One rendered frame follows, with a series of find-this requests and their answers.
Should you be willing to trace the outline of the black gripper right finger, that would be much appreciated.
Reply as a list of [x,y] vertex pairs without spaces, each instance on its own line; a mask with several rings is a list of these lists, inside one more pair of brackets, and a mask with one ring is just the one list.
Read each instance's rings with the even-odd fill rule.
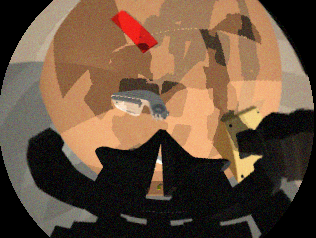
[[187,176],[198,173],[226,171],[231,161],[227,159],[193,158],[169,132],[163,130],[162,136],[162,175],[163,197],[173,197],[171,193],[186,180]]

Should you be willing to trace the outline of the red curved bar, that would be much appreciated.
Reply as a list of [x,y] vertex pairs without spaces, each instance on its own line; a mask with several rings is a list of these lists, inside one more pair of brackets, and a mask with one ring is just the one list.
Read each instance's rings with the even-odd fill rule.
[[151,47],[157,46],[158,42],[154,37],[151,37],[149,31],[146,31],[145,27],[141,26],[141,23],[134,21],[134,17],[127,14],[126,11],[118,11],[116,17],[112,17],[112,21],[116,22],[118,27],[121,27],[123,33],[129,35],[129,38],[133,39],[135,46],[139,47],[142,53],[146,53]]

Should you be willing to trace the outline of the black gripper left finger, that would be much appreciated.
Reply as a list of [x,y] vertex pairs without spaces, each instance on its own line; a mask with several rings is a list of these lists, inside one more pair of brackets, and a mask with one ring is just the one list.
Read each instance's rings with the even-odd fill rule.
[[153,180],[155,165],[157,165],[159,150],[161,150],[163,130],[150,140],[146,140],[141,147],[135,150],[116,150],[112,147],[96,148],[96,155],[102,167],[118,169],[121,172],[134,173],[143,177],[143,191],[149,195],[150,183]]

